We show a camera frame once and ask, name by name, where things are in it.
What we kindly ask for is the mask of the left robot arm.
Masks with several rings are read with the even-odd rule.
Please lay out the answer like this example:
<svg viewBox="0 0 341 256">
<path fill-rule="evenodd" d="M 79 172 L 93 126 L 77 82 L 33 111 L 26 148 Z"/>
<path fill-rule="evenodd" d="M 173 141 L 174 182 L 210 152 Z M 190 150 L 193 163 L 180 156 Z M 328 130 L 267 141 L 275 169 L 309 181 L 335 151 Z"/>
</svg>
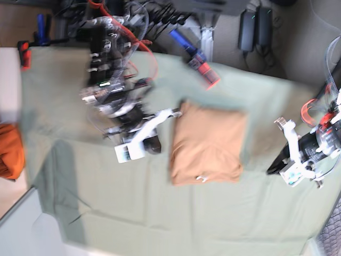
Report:
<svg viewBox="0 0 341 256">
<path fill-rule="evenodd" d="M 329 65 L 330 52 L 339 41 L 337 36 L 324 54 L 325 85 L 301 108 L 301 120 L 311 128 L 310 132 L 301 137 L 295 131 L 294 121 L 284 117 L 275 120 L 287 143 L 266 173 L 281 176 L 290 187 L 309 179 L 321 188 L 324 178 L 336 165 L 323 172 L 318 170 L 318 163 L 328 157 L 334 158 L 336 164 L 340 162 L 340 88 Z"/>
</svg>

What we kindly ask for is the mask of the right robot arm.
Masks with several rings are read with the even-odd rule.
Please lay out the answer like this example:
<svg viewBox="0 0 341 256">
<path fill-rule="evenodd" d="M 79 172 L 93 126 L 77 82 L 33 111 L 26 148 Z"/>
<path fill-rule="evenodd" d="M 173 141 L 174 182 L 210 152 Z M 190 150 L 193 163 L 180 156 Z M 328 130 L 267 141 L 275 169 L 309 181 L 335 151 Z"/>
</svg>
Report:
<svg viewBox="0 0 341 256">
<path fill-rule="evenodd" d="M 88 1 L 87 16 L 77 37 L 90 44 L 87 85 L 81 90 L 83 101 L 111 120 L 113 127 L 99 128 L 105 138 L 118 135 L 117 154 L 138 159 L 145 153 L 160 154 L 161 142 L 157 126 L 170 117 L 180 115 L 175 109 L 147 113 L 142 99 L 154 87 L 157 71 L 151 77 L 132 79 L 131 58 L 137 50 L 148 54 L 150 41 L 144 37 L 150 24 L 145 6 L 136 1 L 116 1 L 113 12 L 105 1 Z"/>
</svg>

